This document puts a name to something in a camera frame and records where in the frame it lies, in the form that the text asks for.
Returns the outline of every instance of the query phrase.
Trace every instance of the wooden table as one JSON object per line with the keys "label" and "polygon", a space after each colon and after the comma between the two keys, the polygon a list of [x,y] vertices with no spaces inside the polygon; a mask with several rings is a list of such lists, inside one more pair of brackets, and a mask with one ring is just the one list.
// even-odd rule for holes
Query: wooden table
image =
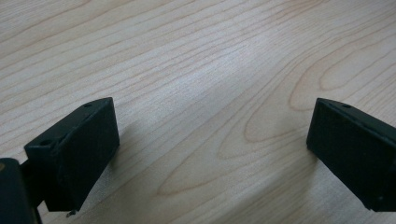
{"label": "wooden table", "polygon": [[394,0],[0,2],[0,155],[112,96],[121,146],[45,223],[395,223],[310,153],[317,97],[396,125]]}

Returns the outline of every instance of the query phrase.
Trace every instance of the wood grain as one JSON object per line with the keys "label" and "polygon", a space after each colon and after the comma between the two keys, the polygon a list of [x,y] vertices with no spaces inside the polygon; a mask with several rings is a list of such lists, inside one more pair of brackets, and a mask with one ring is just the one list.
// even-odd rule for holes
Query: wood grain
{"label": "wood grain", "polygon": [[0,2],[0,155],[112,96],[121,146],[45,223],[395,223],[311,153],[317,97],[395,126],[393,0]]}

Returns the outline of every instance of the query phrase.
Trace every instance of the screw hole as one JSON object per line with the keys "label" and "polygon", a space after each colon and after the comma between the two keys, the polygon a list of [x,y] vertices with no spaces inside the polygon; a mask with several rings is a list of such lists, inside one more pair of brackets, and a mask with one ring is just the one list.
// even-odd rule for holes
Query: screw hole
{"label": "screw hole", "polygon": [[47,140],[44,140],[44,141],[41,141],[40,142],[40,146],[47,146],[47,145],[49,145],[49,144],[51,144],[51,140],[49,140],[49,139],[47,139]]}

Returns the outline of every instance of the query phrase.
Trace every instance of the light wood surface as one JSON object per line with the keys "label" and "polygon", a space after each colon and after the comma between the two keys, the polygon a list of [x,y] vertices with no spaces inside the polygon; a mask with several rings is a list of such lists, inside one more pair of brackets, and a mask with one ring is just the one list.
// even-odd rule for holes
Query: light wood surface
{"label": "light wood surface", "polygon": [[317,97],[396,125],[394,0],[0,1],[0,156],[112,96],[121,146],[45,223],[396,223],[305,146]]}

